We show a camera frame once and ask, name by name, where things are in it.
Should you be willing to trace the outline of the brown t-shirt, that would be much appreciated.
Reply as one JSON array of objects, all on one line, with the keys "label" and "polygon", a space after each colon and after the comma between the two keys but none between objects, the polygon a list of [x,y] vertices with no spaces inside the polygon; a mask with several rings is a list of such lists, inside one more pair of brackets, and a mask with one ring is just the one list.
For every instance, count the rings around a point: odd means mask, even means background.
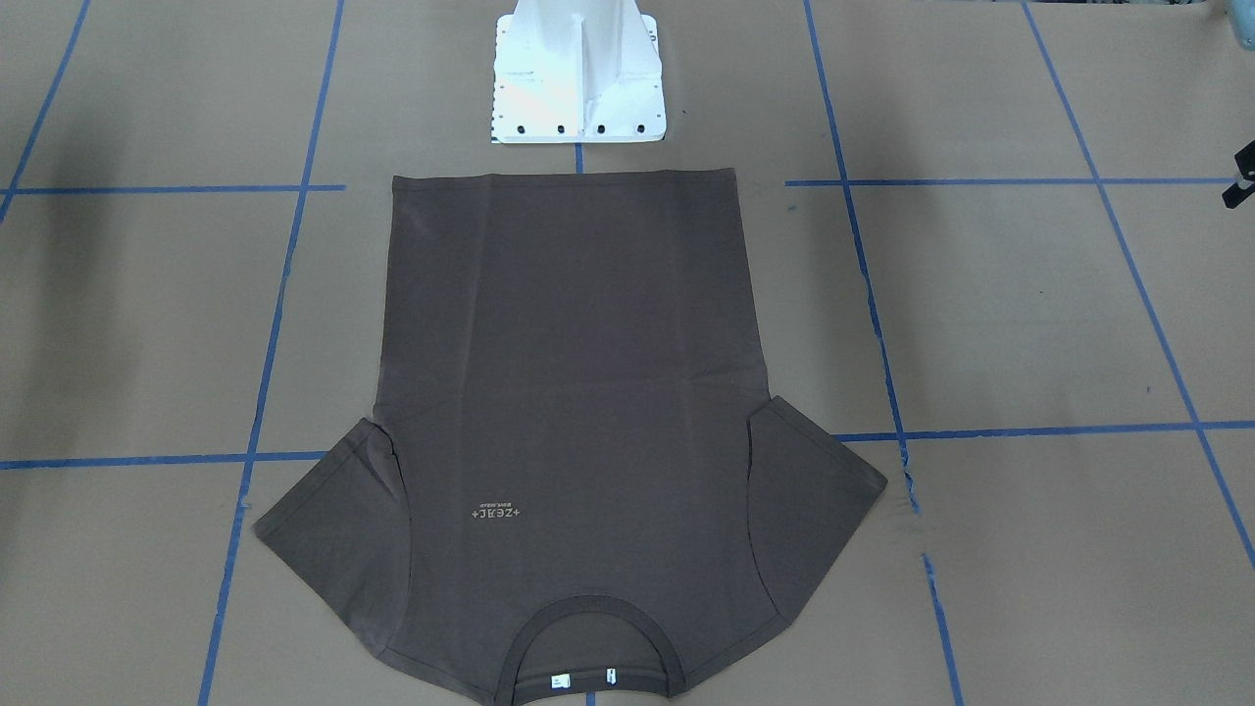
[{"label": "brown t-shirt", "polygon": [[371,415],[257,539],[479,705],[674,697],[789,630],[886,479],[771,393],[735,172],[392,196]]}]

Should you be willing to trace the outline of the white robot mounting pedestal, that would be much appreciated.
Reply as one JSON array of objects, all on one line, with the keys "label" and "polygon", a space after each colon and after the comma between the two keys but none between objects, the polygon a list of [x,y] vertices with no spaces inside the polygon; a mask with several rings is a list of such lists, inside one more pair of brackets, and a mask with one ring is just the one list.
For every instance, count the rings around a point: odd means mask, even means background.
[{"label": "white robot mounting pedestal", "polygon": [[520,1],[496,20],[494,40],[494,143],[665,138],[659,28],[636,1]]}]

